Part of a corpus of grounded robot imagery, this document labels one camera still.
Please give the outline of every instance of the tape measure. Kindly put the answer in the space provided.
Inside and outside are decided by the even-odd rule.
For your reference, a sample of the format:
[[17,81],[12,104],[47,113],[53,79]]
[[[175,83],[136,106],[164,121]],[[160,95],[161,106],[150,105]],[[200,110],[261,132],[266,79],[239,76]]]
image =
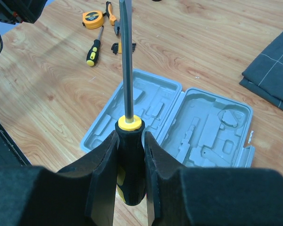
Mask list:
[[91,11],[87,13],[83,13],[83,26],[88,29],[96,29],[101,27],[104,23],[104,16],[101,11]]

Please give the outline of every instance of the folded cloth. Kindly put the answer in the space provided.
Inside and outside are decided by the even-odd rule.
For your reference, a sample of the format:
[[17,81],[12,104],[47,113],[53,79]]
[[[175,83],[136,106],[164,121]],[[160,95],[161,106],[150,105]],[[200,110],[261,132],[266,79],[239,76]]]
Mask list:
[[242,73],[240,85],[283,110],[283,32]]

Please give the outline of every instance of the table surface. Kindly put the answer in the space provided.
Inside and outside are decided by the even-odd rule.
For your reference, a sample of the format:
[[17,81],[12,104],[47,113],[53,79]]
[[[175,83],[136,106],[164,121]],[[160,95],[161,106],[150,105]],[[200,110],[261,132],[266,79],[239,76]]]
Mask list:
[[[33,165],[57,171],[83,156],[80,141],[122,80],[121,55],[110,50],[120,38],[107,18],[98,64],[86,65],[99,32],[82,26],[91,10],[105,1],[55,0],[35,24],[3,36],[0,121]],[[282,31],[283,0],[134,0],[133,67],[252,106],[252,167],[283,174],[283,112],[239,85]],[[146,201],[129,207],[117,194],[114,225],[147,225]]]

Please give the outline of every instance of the black and yellow screwdriver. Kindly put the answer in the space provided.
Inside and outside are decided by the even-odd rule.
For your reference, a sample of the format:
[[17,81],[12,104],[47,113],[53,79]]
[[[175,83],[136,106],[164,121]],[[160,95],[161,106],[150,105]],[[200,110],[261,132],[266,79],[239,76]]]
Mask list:
[[86,63],[92,67],[95,66],[99,59],[99,54],[100,54],[100,37],[102,36],[104,30],[104,26],[100,28],[100,33],[98,35],[98,38],[93,41],[93,46],[87,53],[87,58],[86,58]]
[[145,123],[133,114],[131,0],[119,0],[119,8],[123,44],[125,115],[115,124],[119,136],[117,190],[127,205],[134,206],[139,204],[146,194],[145,154],[142,147]]

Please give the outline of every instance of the open plastic case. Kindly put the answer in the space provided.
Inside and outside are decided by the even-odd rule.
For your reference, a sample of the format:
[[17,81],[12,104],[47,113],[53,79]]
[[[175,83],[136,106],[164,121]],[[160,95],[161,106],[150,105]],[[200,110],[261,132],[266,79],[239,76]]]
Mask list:
[[[142,70],[133,70],[134,114],[145,121],[158,144],[188,167],[250,167],[255,147],[243,147],[253,110],[250,106],[190,88]],[[123,83],[81,142],[89,152],[125,114]]]

